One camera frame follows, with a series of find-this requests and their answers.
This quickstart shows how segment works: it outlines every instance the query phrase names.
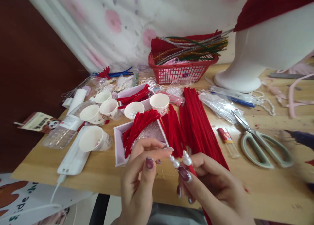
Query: white curtain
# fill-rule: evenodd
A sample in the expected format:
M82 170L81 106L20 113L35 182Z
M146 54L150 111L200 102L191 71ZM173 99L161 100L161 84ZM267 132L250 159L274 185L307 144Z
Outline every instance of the white curtain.
M156 36L232 29L246 0L30 0L89 72L147 64ZM234 58L235 34L218 63Z

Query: woman's left hand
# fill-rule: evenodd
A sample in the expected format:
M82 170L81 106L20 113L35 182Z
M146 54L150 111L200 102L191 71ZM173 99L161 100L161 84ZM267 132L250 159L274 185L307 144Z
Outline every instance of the woman's left hand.
M132 149L121 179L122 212L118 224L146 225L153 204L155 160L169 157L173 149L154 138L140 139Z

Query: woman's right hand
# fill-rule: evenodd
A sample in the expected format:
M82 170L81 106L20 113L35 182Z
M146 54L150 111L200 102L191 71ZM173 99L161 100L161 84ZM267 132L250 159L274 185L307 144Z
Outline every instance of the woman's right hand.
M177 196L186 195L191 204L196 199L213 225L254 225L241 181L203 153L192 155L190 158L198 178L181 164L183 167L178 168Z

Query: glue gun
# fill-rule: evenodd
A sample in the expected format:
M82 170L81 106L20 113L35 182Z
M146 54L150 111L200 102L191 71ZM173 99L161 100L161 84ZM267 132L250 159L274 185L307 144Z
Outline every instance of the glue gun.
M284 131L289 133L291 137L293 137L297 143L301 143L311 148L312 150L314 150L314 135L311 135L309 133L299 132L299 131L295 131L295 132L292 132L289 130L284 130Z

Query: floor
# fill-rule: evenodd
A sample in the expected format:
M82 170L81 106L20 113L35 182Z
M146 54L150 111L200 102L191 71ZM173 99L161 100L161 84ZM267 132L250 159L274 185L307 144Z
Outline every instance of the floor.
M88 225L98 194L94 194L79 203L77 203L77 212L75 216L76 204L70 207L69 214L64 225ZM110 225L121 213L121 197L110 196L106 212L104 225Z

